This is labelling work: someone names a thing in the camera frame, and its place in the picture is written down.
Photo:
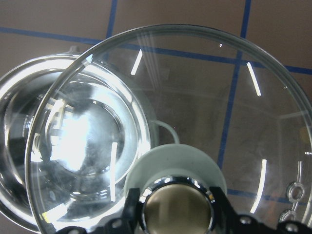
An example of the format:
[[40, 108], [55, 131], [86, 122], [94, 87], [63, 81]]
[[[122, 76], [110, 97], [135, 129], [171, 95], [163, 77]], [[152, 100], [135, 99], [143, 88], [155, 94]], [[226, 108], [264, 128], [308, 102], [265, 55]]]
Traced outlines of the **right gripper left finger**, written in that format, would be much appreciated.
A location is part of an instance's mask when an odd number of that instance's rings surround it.
[[131, 229], [135, 229], [137, 225], [143, 225], [143, 203], [139, 201], [140, 196], [140, 188], [130, 188], [126, 195], [123, 218], [126, 219]]

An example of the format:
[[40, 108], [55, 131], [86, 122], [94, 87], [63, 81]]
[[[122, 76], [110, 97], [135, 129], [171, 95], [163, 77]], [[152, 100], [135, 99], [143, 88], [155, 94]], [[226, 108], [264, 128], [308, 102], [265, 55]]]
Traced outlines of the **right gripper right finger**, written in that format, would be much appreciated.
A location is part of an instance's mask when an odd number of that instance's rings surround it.
[[227, 196], [220, 187], [210, 187], [214, 202], [212, 207], [214, 210], [214, 219], [216, 226], [235, 226], [238, 221], [238, 214], [230, 204]]

